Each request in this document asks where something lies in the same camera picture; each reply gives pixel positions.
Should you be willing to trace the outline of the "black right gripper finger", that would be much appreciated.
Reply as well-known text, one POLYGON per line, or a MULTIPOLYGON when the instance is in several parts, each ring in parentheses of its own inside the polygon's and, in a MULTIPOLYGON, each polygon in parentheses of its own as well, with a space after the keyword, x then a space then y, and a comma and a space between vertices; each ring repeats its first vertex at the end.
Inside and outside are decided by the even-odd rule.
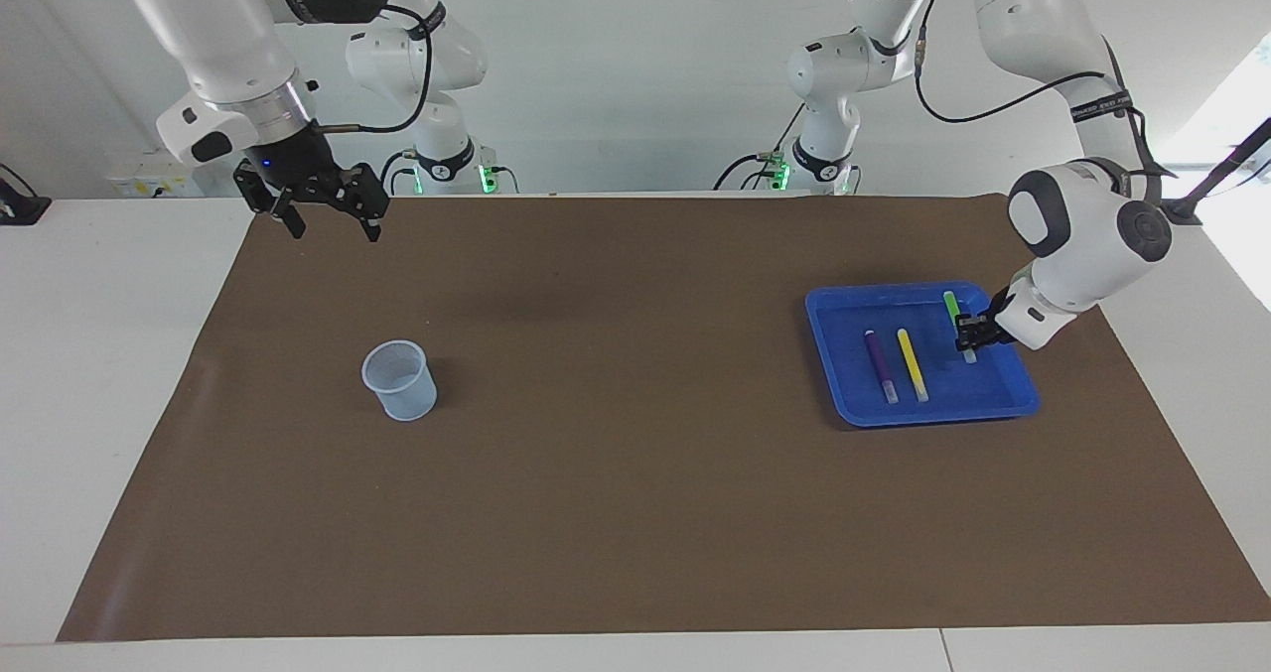
POLYGON ((357 218, 369 243, 377 243, 383 227, 381 221, 390 206, 390 196, 369 164, 358 164, 337 171, 337 188, 333 207, 341 213, 357 218))
POLYGON ((240 161, 235 166, 234 183, 253 213, 268 215, 280 221, 294 239, 304 236, 306 224, 302 216, 287 198, 273 193, 250 161, 240 161))

